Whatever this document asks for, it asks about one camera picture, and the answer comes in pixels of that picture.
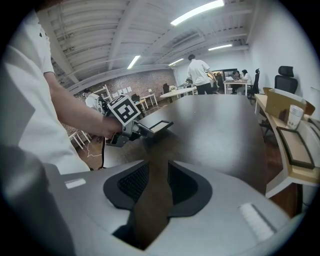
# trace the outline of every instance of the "large conference table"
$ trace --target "large conference table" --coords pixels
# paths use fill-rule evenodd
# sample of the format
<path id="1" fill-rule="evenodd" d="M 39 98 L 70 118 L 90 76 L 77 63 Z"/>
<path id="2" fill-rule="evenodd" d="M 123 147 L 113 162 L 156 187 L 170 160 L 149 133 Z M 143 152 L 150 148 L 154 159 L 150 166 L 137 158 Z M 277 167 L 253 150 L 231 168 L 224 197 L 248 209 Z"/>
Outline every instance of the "large conference table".
<path id="1" fill-rule="evenodd" d="M 168 160 L 181 161 L 237 177 L 265 195 L 267 159 L 258 119 L 246 97 L 188 95 L 146 116 L 151 127 L 173 121 L 154 139 L 128 141 L 122 148 L 104 148 L 104 167 L 148 160 L 149 183 L 135 205 L 137 233 L 148 246 L 168 224 L 172 207 L 167 182 Z"/>

